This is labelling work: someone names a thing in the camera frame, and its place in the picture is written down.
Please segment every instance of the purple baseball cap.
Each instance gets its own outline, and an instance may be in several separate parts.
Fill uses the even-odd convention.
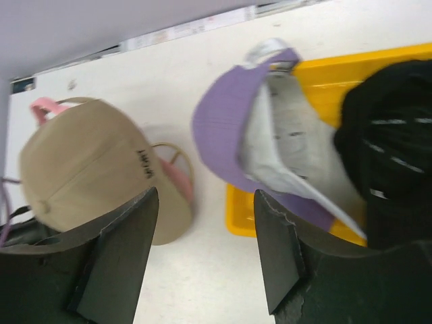
[[[240,163],[240,150],[251,107],[269,72],[278,67],[290,72],[300,62],[293,49],[272,38],[249,54],[255,61],[274,51],[278,54],[258,64],[234,66],[219,77],[201,99],[192,120],[192,133],[203,163],[217,176],[246,191],[264,190],[297,216],[329,231],[335,217],[315,199],[276,192],[248,177]]]

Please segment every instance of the black fabric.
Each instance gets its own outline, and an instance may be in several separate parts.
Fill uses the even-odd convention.
[[[3,247],[18,244],[32,245],[57,234],[58,232],[54,229],[51,229],[48,226],[39,223],[35,218],[32,218],[23,223],[13,224]]]
[[[371,250],[297,217],[260,190],[254,196],[254,215],[267,300],[279,305],[273,312],[276,324],[431,322],[432,241]],[[287,241],[299,242],[300,256],[287,248]],[[297,257],[306,270],[300,279],[285,266]],[[281,269],[276,278],[272,268]],[[296,284],[281,297],[279,289],[267,287],[275,281]]]
[[[432,238],[432,61],[396,63],[349,91],[334,145],[367,200],[368,246]]]
[[[155,188],[37,242],[0,249],[1,324],[132,324],[159,199]]]

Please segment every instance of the white table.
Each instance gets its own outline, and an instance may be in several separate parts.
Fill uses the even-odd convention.
[[[280,37],[304,59],[387,49],[432,40],[430,0],[333,0],[37,77],[36,89],[11,96],[7,176],[35,130],[28,106],[41,96],[105,99],[152,141],[181,146],[196,170],[196,212],[177,242],[152,248],[135,324],[270,324],[257,241],[227,232],[225,184],[199,160],[192,112],[211,83],[257,42]],[[76,84],[68,90],[69,83]],[[11,188],[13,206],[24,203]]]

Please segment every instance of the yellow tray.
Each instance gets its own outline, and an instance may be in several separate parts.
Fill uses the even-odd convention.
[[[340,106],[348,90],[385,66],[409,59],[432,59],[432,43],[328,59],[305,61],[294,75],[319,117],[328,124],[340,124]],[[226,226],[240,236],[256,237],[253,194],[227,185]],[[347,241],[366,245],[343,223],[335,221],[330,233]]]

